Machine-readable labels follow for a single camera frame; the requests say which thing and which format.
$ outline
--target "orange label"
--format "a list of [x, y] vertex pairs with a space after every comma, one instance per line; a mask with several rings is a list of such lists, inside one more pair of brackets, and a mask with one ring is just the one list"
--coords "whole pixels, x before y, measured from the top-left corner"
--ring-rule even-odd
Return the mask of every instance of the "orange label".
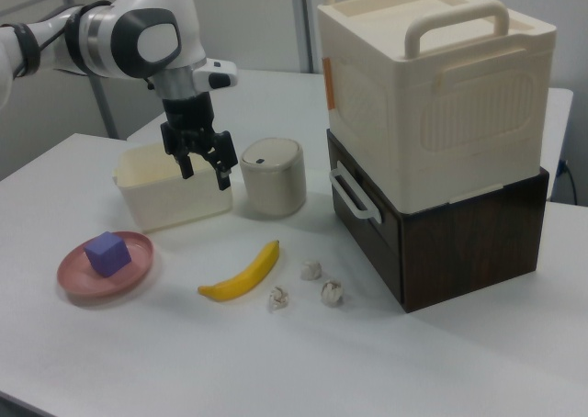
[[333, 76], [331, 73], [331, 59], [322, 59], [322, 73], [324, 75], [324, 89], [327, 93], [327, 109], [334, 109]]

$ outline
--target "lid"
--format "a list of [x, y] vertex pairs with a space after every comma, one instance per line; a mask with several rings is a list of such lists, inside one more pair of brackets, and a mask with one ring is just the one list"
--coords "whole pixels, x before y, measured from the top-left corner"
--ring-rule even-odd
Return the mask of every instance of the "lid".
[[[554, 30], [522, 15], [509, 20], [514, 12], [494, 0], [345, 0], [319, 9], [397, 61], [510, 33]], [[406, 45], [418, 45], [420, 51], [407, 55]]]
[[249, 146], [242, 164], [264, 170], [286, 169], [302, 155], [302, 147], [290, 139], [262, 139]]

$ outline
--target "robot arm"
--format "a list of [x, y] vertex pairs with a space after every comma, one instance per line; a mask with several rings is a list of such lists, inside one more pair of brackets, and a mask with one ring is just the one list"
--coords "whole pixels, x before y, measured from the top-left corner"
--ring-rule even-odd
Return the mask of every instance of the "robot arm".
[[36, 24], [0, 28], [0, 107], [14, 79], [38, 69], [123, 79], [150, 79], [164, 101], [165, 151], [184, 178], [193, 173], [190, 152], [230, 185], [237, 158], [229, 132], [212, 128], [209, 91], [237, 83], [232, 62], [208, 59], [193, 0], [116, 0], [67, 8]]

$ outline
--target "cylindrical container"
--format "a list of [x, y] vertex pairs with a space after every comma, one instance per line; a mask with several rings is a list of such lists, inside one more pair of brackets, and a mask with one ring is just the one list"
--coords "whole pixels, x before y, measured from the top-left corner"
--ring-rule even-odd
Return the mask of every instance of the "cylindrical container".
[[243, 153], [241, 170], [251, 205], [261, 213], [286, 216], [306, 199], [304, 158], [297, 141], [256, 141]]

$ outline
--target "pink plate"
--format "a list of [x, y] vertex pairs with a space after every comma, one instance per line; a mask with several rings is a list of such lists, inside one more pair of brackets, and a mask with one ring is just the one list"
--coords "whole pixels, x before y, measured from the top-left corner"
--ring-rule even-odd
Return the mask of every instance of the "pink plate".
[[130, 263], [110, 277], [101, 276], [85, 255], [88, 240], [73, 249], [59, 265], [57, 281], [69, 294], [84, 298], [112, 295], [139, 282], [153, 263], [153, 244], [149, 238], [134, 231], [115, 231], [130, 253]]

